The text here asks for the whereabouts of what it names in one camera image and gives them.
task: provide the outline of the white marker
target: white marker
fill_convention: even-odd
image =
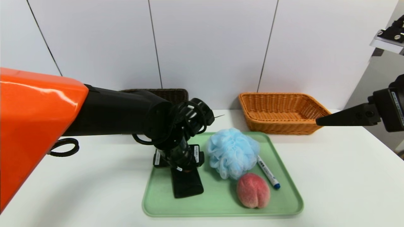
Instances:
[[[267,178],[269,179],[271,184],[274,186],[274,188],[275,189],[280,189],[280,184],[279,184],[278,180],[271,173],[268,166],[264,163],[264,161],[261,159],[260,156],[257,157],[257,162],[258,162],[259,167],[261,167],[262,171],[264,171],[265,175],[267,176]]]

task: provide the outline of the black cable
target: black cable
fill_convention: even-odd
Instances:
[[[74,147],[70,151],[61,152],[61,153],[52,151],[56,147],[60,147],[60,146],[66,145],[66,144],[74,144]],[[76,154],[79,149],[80,149],[80,146],[78,145],[77,139],[65,138],[65,139],[58,140],[53,145],[53,147],[50,149],[49,155],[54,156],[54,157],[68,157],[68,156]]]

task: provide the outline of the bath pouf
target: bath pouf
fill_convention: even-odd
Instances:
[[[257,163],[259,143],[236,128],[223,129],[211,136],[207,145],[209,165],[223,179],[239,179]]]

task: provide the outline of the brown wicker basket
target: brown wicker basket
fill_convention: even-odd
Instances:
[[[310,135],[321,128],[316,118],[331,114],[302,93],[242,93],[238,98],[249,129],[267,134]]]
[[[176,105],[188,101],[188,91],[185,89],[128,89],[122,92],[132,93],[138,90],[146,90]]]

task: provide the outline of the white table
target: white table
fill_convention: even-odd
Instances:
[[[247,131],[242,111],[208,127]],[[404,161],[363,127],[269,135],[305,208],[289,218],[151,218],[141,207],[154,148],[130,135],[78,137],[80,151],[46,156],[0,216],[1,227],[404,226]]]

